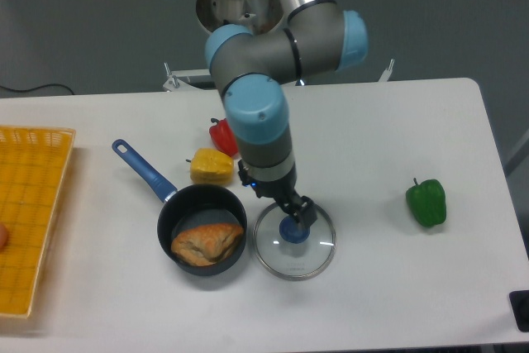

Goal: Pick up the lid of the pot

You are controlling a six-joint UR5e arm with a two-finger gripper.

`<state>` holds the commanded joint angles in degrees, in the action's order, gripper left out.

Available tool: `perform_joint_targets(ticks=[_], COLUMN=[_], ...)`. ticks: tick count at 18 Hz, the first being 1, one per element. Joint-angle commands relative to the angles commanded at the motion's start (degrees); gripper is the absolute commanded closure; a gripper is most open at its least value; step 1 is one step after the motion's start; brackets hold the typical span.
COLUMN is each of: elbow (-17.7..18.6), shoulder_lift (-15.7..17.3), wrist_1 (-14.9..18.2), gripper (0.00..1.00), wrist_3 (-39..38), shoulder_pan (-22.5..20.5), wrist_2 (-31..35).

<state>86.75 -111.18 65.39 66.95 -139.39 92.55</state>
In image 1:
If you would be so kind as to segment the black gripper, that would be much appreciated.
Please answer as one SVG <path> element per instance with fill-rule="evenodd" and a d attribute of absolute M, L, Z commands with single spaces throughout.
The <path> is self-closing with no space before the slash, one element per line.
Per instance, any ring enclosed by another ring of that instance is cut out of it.
<path fill-rule="evenodd" d="M 280 176 L 273 175 L 270 169 L 252 168 L 243 160 L 238 162 L 238 168 L 244 186 L 251 187 L 258 198 L 272 198 L 279 205 L 282 212 L 280 222 L 290 222 L 307 231 L 317 220 L 315 203 L 307 196 L 300 197 L 295 190 L 295 165 L 288 172 L 280 171 Z"/>

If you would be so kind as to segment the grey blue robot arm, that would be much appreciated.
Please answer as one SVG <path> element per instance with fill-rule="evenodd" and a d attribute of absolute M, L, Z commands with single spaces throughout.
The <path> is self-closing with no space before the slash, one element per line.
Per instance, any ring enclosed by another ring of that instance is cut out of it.
<path fill-rule="evenodd" d="M 296 167 L 282 90 L 314 74 L 360 64 L 369 48 L 364 21 L 336 0 L 279 0 L 286 27 L 256 35 L 242 17 L 221 19 L 205 45 L 207 68 L 240 154 L 239 175 L 272 198 L 301 230 L 317 220 L 296 192 Z"/>

